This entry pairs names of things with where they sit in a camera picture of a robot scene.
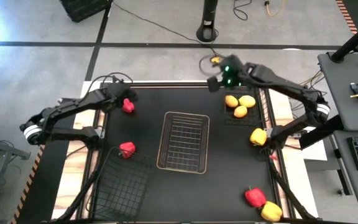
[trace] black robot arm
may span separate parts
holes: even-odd
[[[272,129],[267,142],[271,149],[282,149],[288,136],[307,126],[320,126],[327,121],[330,109],[318,90],[310,90],[305,86],[281,78],[264,65],[243,64],[235,55],[222,58],[216,66],[219,66],[223,71],[223,79],[218,82],[216,77],[209,78],[208,87],[210,91],[218,91],[220,86],[248,85],[258,88],[271,88],[304,104],[305,114],[303,116],[294,119],[285,126],[278,125]]]
[[[125,98],[135,101],[137,96],[129,88],[129,85],[123,82],[114,82],[106,88],[88,92],[83,98],[43,109],[41,113],[20,125],[20,130],[32,145],[41,145],[53,140],[80,140],[89,146],[89,143],[98,139],[93,128],[54,128],[55,123],[85,110],[102,110],[107,113],[114,108],[122,107]]]

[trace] red bell pepper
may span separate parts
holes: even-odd
[[[135,110],[135,105],[128,98],[125,98],[122,110],[126,113],[132,113]]]
[[[130,158],[135,153],[136,147],[133,142],[125,142],[119,145],[119,150],[124,159]]]
[[[259,188],[247,190],[245,193],[247,201],[255,208],[262,208],[266,203],[266,196]]]

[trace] black pole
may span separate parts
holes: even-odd
[[[333,62],[339,63],[342,62],[345,55],[347,55],[351,50],[354,50],[358,46],[358,32],[354,34],[340,49],[335,53],[330,55],[330,58]]]
[[[214,23],[217,5],[218,0],[204,0],[203,19],[196,32],[197,39],[202,42],[212,42],[216,39]]]

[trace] black wire basket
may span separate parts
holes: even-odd
[[[112,148],[101,168],[87,211],[96,220],[136,221],[153,169],[148,157],[135,153],[124,159],[118,148]]]
[[[107,9],[112,0],[60,0],[60,2],[73,22],[81,22]]]
[[[226,116],[225,123],[229,125],[243,125],[252,127],[261,127],[269,121],[269,112],[267,108],[265,89],[255,88],[251,86],[237,86],[226,89],[226,95],[232,95],[239,99],[244,95],[255,98],[256,105],[248,108],[247,115],[243,118],[234,116],[235,108],[228,107],[224,102],[224,114]]]

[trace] gray floor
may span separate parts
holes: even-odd
[[[195,38],[200,24],[202,0],[117,1],[140,16],[159,22],[188,37]],[[272,0],[276,10],[279,0]],[[216,28],[220,44],[341,45],[351,32],[335,0],[289,0],[282,15],[270,18],[263,1],[244,9],[249,20],[238,20],[232,1],[218,4]],[[75,24],[66,16],[59,1],[0,0],[0,41],[22,42],[95,42],[103,13]],[[113,6],[103,42],[187,43]],[[85,79],[91,47],[3,47],[0,46],[0,139],[34,152],[28,161],[14,160],[0,190],[0,220],[10,220],[33,164],[36,147],[29,146],[19,125],[60,97],[78,97]],[[278,75],[301,82],[318,70],[317,50],[231,50],[245,62],[263,63]],[[202,80],[198,60],[208,49],[125,49],[102,48],[93,78],[109,72],[124,72],[135,80]],[[328,91],[325,82],[317,85]],[[327,99],[336,114],[331,95]],[[336,173],[309,173],[320,216],[327,220],[358,222],[354,197],[339,197]]]

